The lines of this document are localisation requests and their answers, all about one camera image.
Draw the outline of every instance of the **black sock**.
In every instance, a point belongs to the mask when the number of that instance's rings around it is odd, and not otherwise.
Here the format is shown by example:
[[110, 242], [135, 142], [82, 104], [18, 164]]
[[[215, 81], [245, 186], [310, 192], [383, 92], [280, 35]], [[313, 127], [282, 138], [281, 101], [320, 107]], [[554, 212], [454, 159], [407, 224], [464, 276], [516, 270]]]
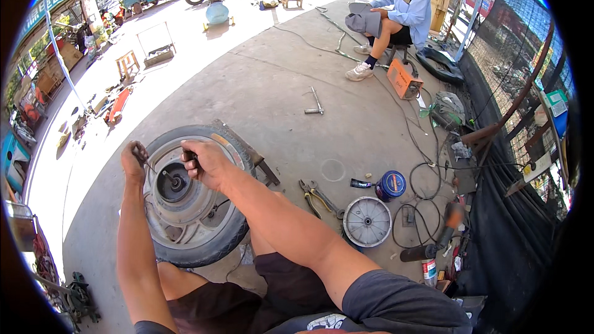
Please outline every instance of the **black sock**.
[[375, 67], [376, 62], [377, 62], [377, 58], [373, 58], [372, 56], [368, 56], [367, 59], [365, 60], [365, 63], [370, 65], [371, 70], [373, 70], [373, 68]]

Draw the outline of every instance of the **man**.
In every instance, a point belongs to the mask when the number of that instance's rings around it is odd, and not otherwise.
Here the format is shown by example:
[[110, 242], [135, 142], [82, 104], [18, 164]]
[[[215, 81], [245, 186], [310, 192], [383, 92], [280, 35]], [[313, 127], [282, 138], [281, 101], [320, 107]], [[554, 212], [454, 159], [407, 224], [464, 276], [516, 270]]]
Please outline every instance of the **man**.
[[345, 332], [470, 333], [464, 311], [443, 293], [384, 271], [331, 227], [236, 167], [214, 142], [182, 141], [191, 178], [224, 193], [251, 229], [264, 298], [155, 262], [144, 214], [144, 168], [130, 142], [121, 155], [126, 183], [118, 229], [117, 274], [136, 333]]
[[[414, 44], [417, 49], [425, 46], [425, 39], [431, 24], [431, 0], [374, 0], [369, 2], [373, 9], [381, 14], [381, 34], [374, 38], [366, 33], [369, 45], [355, 47], [355, 52], [368, 55], [364, 62], [346, 72], [346, 78], [359, 82], [373, 76], [373, 69], [378, 58], [389, 43], [396, 45]], [[388, 11], [380, 7], [394, 4]]]

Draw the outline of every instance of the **rubber inner tube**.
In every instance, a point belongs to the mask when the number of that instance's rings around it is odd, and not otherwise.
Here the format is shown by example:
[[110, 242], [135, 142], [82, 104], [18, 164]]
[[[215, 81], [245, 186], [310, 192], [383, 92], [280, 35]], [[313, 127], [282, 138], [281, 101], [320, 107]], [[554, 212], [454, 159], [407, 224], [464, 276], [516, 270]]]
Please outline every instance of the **rubber inner tube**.
[[[433, 48], [424, 47], [423, 49], [416, 52], [416, 57], [419, 63], [426, 68], [434, 77], [440, 79], [443, 82], [450, 83], [453, 85], [462, 85], [464, 83], [464, 75], [462, 71], [456, 66], [455, 63], [450, 61], [444, 54], [436, 51]], [[429, 60], [441, 64], [445, 70], [439, 70], [433, 67]]]

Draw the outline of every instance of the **dark shorts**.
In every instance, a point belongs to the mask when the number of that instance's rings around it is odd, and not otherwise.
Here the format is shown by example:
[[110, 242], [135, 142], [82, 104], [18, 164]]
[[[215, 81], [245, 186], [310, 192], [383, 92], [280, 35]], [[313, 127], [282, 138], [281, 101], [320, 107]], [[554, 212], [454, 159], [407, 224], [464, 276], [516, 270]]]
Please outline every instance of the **dark shorts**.
[[257, 256], [254, 264], [268, 283], [264, 298], [232, 282], [208, 282], [167, 301], [180, 333], [259, 334], [296, 316], [337, 310], [309, 268], [278, 253]]
[[412, 44], [411, 28], [409, 26], [402, 26], [399, 32], [390, 35], [390, 43], [396, 45]]

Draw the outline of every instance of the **light blue shirt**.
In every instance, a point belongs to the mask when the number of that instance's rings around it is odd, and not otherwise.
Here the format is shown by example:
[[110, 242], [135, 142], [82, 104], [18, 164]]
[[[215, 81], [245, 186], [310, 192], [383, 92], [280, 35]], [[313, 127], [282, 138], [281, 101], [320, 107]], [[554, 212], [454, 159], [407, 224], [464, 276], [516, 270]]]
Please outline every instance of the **light blue shirt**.
[[431, 0], [411, 0], [408, 4], [404, 0], [374, 0], [369, 3], [373, 8], [394, 4], [394, 9], [388, 11], [388, 18], [410, 27], [411, 39], [417, 49], [425, 46], [431, 25]]

